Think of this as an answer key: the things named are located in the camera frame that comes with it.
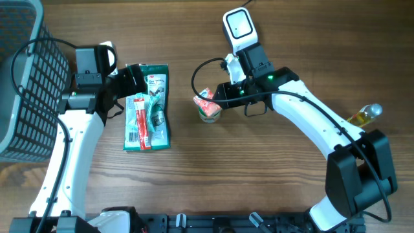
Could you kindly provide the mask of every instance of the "red packaging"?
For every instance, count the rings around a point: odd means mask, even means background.
[[[213,96],[214,96],[214,94],[212,93],[212,91],[208,87],[205,88],[204,90],[202,90],[200,95],[202,97],[210,98],[210,99],[213,98]],[[202,109],[202,111],[204,112],[204,114],[207,117],[214,116],[219,111],[221,111],[221,107],[216,103],[209,102],[209,101],[206,101],[206,100],[202,100],[198,96],[194,96],[193,100],[194,100],[195,104],[197,104]]]
[[[147,116],[145,114],[145,100],[144,98],[134,99],[136,123],[138,124],[138,134],[140,136],[140,148],[141,150],[150,150],[151,144],[149,143],[148,128],[147,128]]]

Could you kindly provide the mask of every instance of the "green package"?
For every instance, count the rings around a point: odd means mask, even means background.
[[[168,101],[168,65],[140,65],[147,83],[147,92],[137,94],[146,101],[147,128],[151,150],[169,148],[169,127],[166,117]],[[138,126],[134,99],[128,96],[125,105],[125,142],[124,150],[140,151]]]

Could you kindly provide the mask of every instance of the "wooden table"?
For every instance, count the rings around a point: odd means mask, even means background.
[[[113,41],[118,67],[169,64],[171,148],[126,153],[124,116],[108,120],[89,176],[88,213],[125,205],[167,214],[305,211],[325,195],[325,159],[286,118],[275,113],[247,118],[242,107],[225,111],[214,124],[198,116],[191,75],[203,61],[231,52],[221,22],[240,4],[45,6],[55,37],[77,45]],[[347,118],[366,104],[383,105],[383,115],[366,130],[379,128],[389,137],[399,189],[389,197],[392,223],[367,218],[369,232],[414,227],[413,6],[322,0],[259,0],[248,6],[275,67],[290,67],[332,110]],[[227,81],[216,63],[199,72],[196,86],[215,90]],[[0,231],[8,230],[13,217],[27,215],[46,170],[47,162],[0,165]],[[385,214],[382,203],[369,210]]]

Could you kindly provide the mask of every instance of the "gray basket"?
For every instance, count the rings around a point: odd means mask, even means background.
[[[57,122],[21,101],[10,81],[16,50],[30,39],[44,37],[52,36],[43,22],[40,1],[0,0],[0,161],[37,162],[52,155]],[[71,73],[56,42],[31,44],[17,57],[14,72],[17,85],[26,89],[25,96],[56,114]]]

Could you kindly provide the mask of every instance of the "snack package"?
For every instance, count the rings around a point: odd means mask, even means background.
[[[207,88],[205,88],[204,90],[202,90],[201,92],[200,92],[200,95],[202,96],[202,97],[205,97],[205,98],[209,98],[209,99],[211,99],[211,98],[213,98],[213,93],[212,93],[212,91],[207,87]],[[221,111],[221,107],[218,105],[218,104],[216,104],[216,103],[213,103],[213,102],[209,102],[209,101],[207,101],[207,100],[202,100],[202,99],[200,99],[198,96],[194,96],[194,98],[193,98],[193,100],[194,100],[194,102],[195,102],[195,104],[197,104],[201,109],[202,109],[202,112],[207,116],[207,117],[211,117],[211,116],[214,116],[214,115],[216,115],[218,112],[220,112]]]
[[[168,101],[168,65],[140,65],[147,83],[147,93],[128,96],[125,103],[124,150],[140,151],[140,135],[136,122],[134,99],[144,98],[147,131],[151,150],[169,148],[169,127],[166,117]]]
[[[144,98],[134,99],[135,113],[136,113],[136,124],[138,125],[138,135],[140,138],[141,150],[150,150],[151,145],[149,144],[148,128],[147,128],[147,117],[145,113],[145,100]]]
[[[131,97],[128,96],[127,101],[129,101],[129,103],[127,105],[130,106],[131,108],[134,107],[133,101],[134,99],[137,99],[137,98],[144,99],[144,107],[145,107],[145,112],[147,115],[147,128],[149,132],[155,132],[153,121],[151,119],[151,114],[148,114],[148,113],[152,113],[153,107],[160,100],[160,96],[159,95],[150,96],[148,94],[138,93],[136,95],[132,95]],[[135,131],[138,131],[138,125],[136,124],[136,117],[135,117],[134,112],[128,111],[126,112],[126,114],[128,114],[128,116],[126,116],[125,126],[127,128],[131,128],[131,129],[134,129]]]

